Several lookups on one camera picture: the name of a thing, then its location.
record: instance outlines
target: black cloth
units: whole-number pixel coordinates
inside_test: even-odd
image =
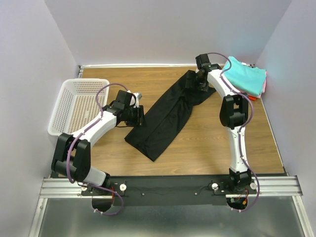
[[[215,92],[186,89],[187,71],[178,79],[145,114],[145,126],[135,127],[125,141],[155,161],[169,146],[187,123],[193,106],[201,104]]]

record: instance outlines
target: gray floor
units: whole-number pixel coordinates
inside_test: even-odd
[[[292,197],[262,197],[244,213],[226,206],[125,207],[93,213],[89,199],[50,199],[41,237],[303,237]]]

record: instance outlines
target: gray wall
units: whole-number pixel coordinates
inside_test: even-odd
[[[74,58],[43,0],[1,1],[0,236],[28,236],[56,140],[47,134]]]
[[[316,1],[293,0],[257,65],[268,71],[264,104],[284,162],[298,175],[316,233]]]
[[[79,64],[255,63],[291,0],[45,0]],[[224,62],[215,58],[214,62]]]

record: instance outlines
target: white knob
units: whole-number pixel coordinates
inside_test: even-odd
[[[121,184],[121,185],[119,186],[119,189],[120,189],[122,192],[124,192],[124,191],[126,190],[126,188],[127,188],[127,186],[126,186],[125,184]]]

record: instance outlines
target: black garment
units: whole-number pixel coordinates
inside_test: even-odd
[[[185,88],[186,74],[178,79],[145,114],[145,126],[135,127],[125,141],[155,161],[187,123],[194,105],[201,104],[211,94]]]

